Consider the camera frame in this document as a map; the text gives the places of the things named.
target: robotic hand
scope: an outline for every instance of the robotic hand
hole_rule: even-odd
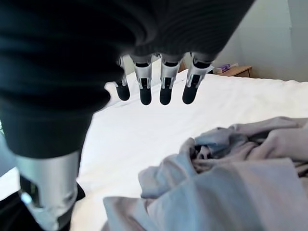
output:
[[[181,59],[193,52],[183,92],[191,103],[253,1],[1,1],[0,118],[21,199],[44,230],[70,221],[83,142],[110,99],[105,83],[129,98],[118,58],[131,55],[149,104],[151,56],[160,53],[160,101],[168,104]]]

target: bed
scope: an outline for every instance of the bed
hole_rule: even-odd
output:
[[[103,198],[139,197],[138,172],[158,165],[188,138],[215,127],[275,116],[308,117],[308,83],[206,75],[195,101],[182,102],[187,70],[178,74],[168,106],[159,102],[160,61],[153,64],[152,103],[144,106],[134,73],[131,98],[120,101],[113,85],[111,102],[97,112],[88,131],[79,177],[86,198],[77,202],[73,231],[98,231],[106,221]],[[17,170],[0,178],[0,200],[18,190]]]

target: black fingertip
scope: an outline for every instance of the black fingertip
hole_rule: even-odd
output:
[[[191,104],[196,97],[197,90],[198,88],[196,87],[188,88],[187,86],[185,86],[185,89],[183,92],[183,102],[185,104]]]
[[[162,105],[167,105],[170,103],[171,93],[172,93],[172,89],[169,89],[169,88],[160,89],[159,101]]]
[[[117,91],[117,95],[119,96],[121,100],[126,101],[129,99],[130,93],[129,93],[128,85],[119,86],[116,88],[116,91]]]
[[[140,100],[144,105],[149,105],[152,101],[151,89],[140,89]]]

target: wooden nightstand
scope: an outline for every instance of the wooden nightstand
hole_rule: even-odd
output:
[[[230,70],[218,74],[219,76],[237,76],[237,77],[250,77],[252,78],[252,66],[235,66]]]

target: gray cloth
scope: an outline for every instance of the gray cloth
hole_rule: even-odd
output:
[[[103,231],[308,230],[307,119],[217,128],[139,174],[141,198],[104,199]]]
[[[13,153],[6,145],[4,134],[0,131],[0,177],[15,167]]]

